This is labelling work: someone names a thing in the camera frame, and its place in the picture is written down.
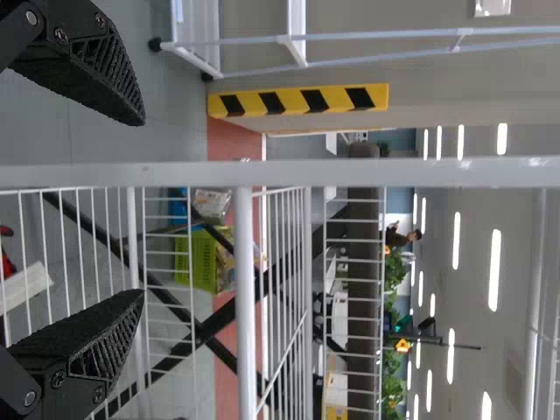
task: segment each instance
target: red floor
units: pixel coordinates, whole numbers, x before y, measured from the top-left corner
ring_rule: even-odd
[[[250,158],[262,160],[262,136],[248,129],[222,120],[208,117],[207,123],[208,160],[239,160]],[[253,232],[255,242],[258,244],[258,203],[253,202]],[[227,224],[233,226],[234,212],[231,210],[227,217]],[[233,292],[223,293],[214,298],[213,310],[216,311],[224,305]],[[260,337],[260,306],[255,307],[256,337]],[[234,322],[224,328],[217,338],[233,354],[237,354],[237,324]],[[261,368],[261,342],[256,341],[256,363]],[[239,418],[237,375],[233,374],[223,362],[214,358],[214,384],[216,393],[216,420],[235,420]]]

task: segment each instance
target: green plant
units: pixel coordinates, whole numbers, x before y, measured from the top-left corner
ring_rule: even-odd
[[[404,400],[405,381],[394,376],[383,376],[381,397],[383,398],[382,410],[385,419],[403,418],[396,412],[398,403]]]
[[[393,291],[406,276],[406,266],[398,248],[392,248],[385,256],[385,291]]]
[[[394,351],[383,352],[383,376],[394,375],[403,364],[403,357]]]

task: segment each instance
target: wire mesh railing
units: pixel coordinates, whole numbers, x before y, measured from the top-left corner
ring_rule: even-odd
[[[381,419],[387,189],[324,197],[322,418]]]

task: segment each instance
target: yellow and black striped barrier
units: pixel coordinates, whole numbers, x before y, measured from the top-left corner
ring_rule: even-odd
[[[388,107],[388,83],[284,87],[208,96],[208,114],[214,118],[386,111]]]

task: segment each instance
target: white ceiling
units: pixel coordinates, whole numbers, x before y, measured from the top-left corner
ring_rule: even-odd
[[[509,127],[507,155],[556,154],[558,126]],[[465,157],[495,156],[497,124],[465,128]],[[424,131],[418,130],[422,155]],[[436,129],[430,129],[430,158],[435,157]],[[457,127],[443,129],[442,156],[457,155]],[[455,351],[454,381],[446,380],[447,349],[422,348],[420,369],[411,359],[412,389],[408,408],[413,418],[414,394],[420,396],[419,419],[479,419],[483,392],[493,401],[492,419],[522,418],[527,312],[536,245],[536,190],[416,189],[418,203],[427,199],[426,234],[415,245],[416,284],[411,290],[415,324],[429,316],[430,296],[436,294],[437,332],[449,328],[456,342],[483,346],[482,351]],[[418,206],[418,226],[421,220]],[[452,268],[455,212],[461,213],[458,269]],[[557,222],[557,210],[549,217]],[[498,310],[488,307],[490,245],[493,229],[502,233]],[[553,257],[557,267],[557,257]],[[418,307],[418,275],[424,272],[423,306]],[[433,372],[433,403],[426,411],[426,375]],[[544,412],[539,418],[545,418]]]

